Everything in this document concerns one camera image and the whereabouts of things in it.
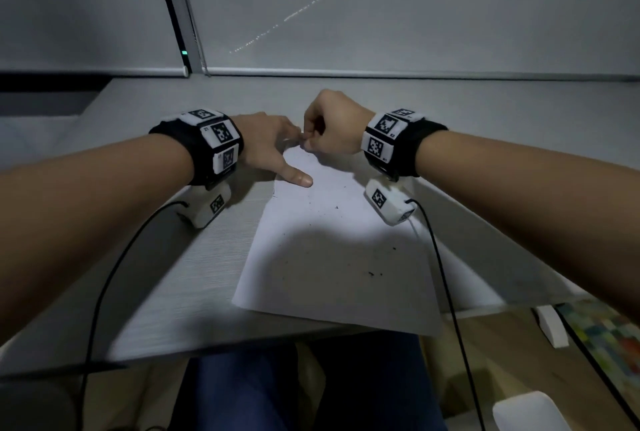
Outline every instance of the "leg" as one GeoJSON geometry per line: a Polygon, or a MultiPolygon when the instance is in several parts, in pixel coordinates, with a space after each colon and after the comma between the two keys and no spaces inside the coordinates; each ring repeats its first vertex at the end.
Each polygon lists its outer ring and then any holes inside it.
{"type": "Polygon", "coordinates": [[[293,431],[297,399],[293,344],[209,355],[190,360],[169,429],[293,431]]]}
{"type": "Polygon", "coordinates": [[[417,336],[377,331],[310,347],[326,374],[314,429],[446,430],[417,336]]]}

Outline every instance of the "forearm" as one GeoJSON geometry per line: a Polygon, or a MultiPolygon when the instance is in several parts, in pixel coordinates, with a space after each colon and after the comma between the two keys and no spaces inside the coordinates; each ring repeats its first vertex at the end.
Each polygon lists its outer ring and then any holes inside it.
{"type": "Polygon", "coordinates": [[[0,342],[193,176],[160,134],[0,173],[0,342]]]}
{"type": "Polygon", "coordinates": [[[427,137],[416,170],[558,272],[640,320],[640,172],[455,132],[427,137]]]}

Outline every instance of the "hand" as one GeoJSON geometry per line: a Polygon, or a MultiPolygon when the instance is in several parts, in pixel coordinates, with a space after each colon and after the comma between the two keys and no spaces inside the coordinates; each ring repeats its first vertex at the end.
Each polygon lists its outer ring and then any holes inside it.
{"type": "Polygon", "coordinates": [[[233,116],[234,123],[244,139],[242,158],[253,168],[268,169],[282,176],[289,183],[303,187],[313,184],[311,176],[284,161],[276,149],[276,142],[283,139],[299,141],[300,128],[284,116],[268,116],[264,112],[244,116],[233,116]]]}
{"type": "Polygon", "coordinates": [[[355,154],[375,112],[342,92],[324,89],[305,112],[304,147],[307,151],[355,154]]]}

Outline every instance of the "cable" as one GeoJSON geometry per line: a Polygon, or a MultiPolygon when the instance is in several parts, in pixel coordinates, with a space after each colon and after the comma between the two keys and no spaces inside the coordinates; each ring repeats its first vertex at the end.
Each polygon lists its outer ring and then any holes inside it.
{"type": "Polygon", "coordinates": [[[462,352],[462,360],[465,362],[465,369],[467,370],[467,377],[469,379],[469,385],[471,386],[471,394],[474,398],[474,404],[476,406],[476,412],[478,414],[478,420],[480,420],[480,429],[482,431],[486,431],[484,427],[484,419],[482,417],[482,410],[480,409],[480,401],[478,401],[478,395],[476,392],[476,384],[474,383],[474,377],[471,374],[471,368],[469,367],[469,361],[467,359],[467,353],[465,351],[465,344],[462,343],[462,335],[460,334],[460,327],[458,326],[458,318],[456,318],[456,312],[453,309],[453,300],[451,299],[451,293],[449,292],[449,285],[447,284],[447,278],[444,275],[444,268],[442,267],[442,259],[440,258],[440,251],[438,250],[438,245],[436,244],[436,237],[433,235],[433,229],[431,228],[431,224],[429,223],[429,218],[427,217],[427,212],[424,211],[422,205],[417,200],[413,198],[409,198],[405,200],[405,203],[410,202],[415,203],[420,208],[420,212],[422,212],[422,216],[424,217],[424,221],[427,223],[427,229],[429,229],[429,235],[431,236],[431,242],[433,242],[433,248],[436,251],[436,257],[438,258],[438,267],[440,268],[440,275],[442,276],[442,283],[444,285],[444,292],[447,295],[447,302],[449,303],[449,310],[451,311],[451,318],[453,319],[453,326],[456,329],[456,336],[458,337],[458,343],[460,344],[460,351],[462,352]]]}
{"type": "Polygon", "coordinates": [[[93,319],[91,322],[91,329],[89,330],[89,343],[87,344],[86,356],[84,358],[84,372],[82,376],[82,383],[80,385],[80,395],[78,397],[77,416],[76,416],[76,429],[78,431],[82,431],[84,427],[84,395],[86,394],[86,383],[87,383],[87,378],[89,376],[89,365],[91,364],[91,356],[93,353],[93,340],[95,338],[95,330],[98,326],[98,317],[100,316],[100,306],[102,305],[102,300],[104,299],[104,295],[107,292],[107,289],[109,287],[109,284],[111,283],[111,280],[113,279],[113,276],[115,275],[116,271],[118,270],[118,268],[122,264],[122,261],[127,255],[127,252],[129,252],[129,249],[131,249],[131,246],[138,239],[142,231],[145,230],[145,227],[149,225],[149,223],[154,218],[156,218],[156,216],[160,212],[162,212],[165,208],[171,207],[172,205],[183,205],[184,207],[189,206],[189,204],[185,201],[172,201],[158,208],[151,215],[151,217],[145,220],[145,223],[142,224],[138,229],[138,231],[133,235],[133,237],[127,244],[127,246],[124,248],[124,250],[120,254],[120,257],[118,257],[118,260],[116,261],[115,265],[111,269],[111,272],[109,272],[109,275],[107,276],[107,279],[104,282],[104,285],[102,285],[102,290],[100,291],[100,295],[98,296],[98,299],[95,303],[95,308],[93,309],[93,319]]]}

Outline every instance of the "gray desk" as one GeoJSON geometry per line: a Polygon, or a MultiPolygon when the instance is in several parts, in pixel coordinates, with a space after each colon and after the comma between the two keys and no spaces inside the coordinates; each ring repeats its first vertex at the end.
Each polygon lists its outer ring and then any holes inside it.
{"type": "MultiPolygon", "coordinates": [[[[304,109],[322,87],[341,89],[376,110],[416,107],[454,130],[640,168],[640,87],[590,82],[116,79],[52,154],[144,134],[164,114],[193,107],[212,106],[228,114],[277,112],[301,123],[304,109]]],[[[204,231],[190,231],[173,214],[165,213],[141,236],[102,305],[94,360],[126,364],[356,330],[231,306],[244,259],[273,189],[273,182],[263,173],[238,175],[234,205],[204,231]]],[[[466,263],[447,268],[462,314],[550,304],[584,295],[457,203],[422,185],[417,192],[440,241],[457,261],[466,263]]],[[[96,297],[121,249],[104,257],[2,348],[0,376],[60,371],[82,363],[96,297]]],[[[441,297],[440,303],[445,309],[441,297]]]]}

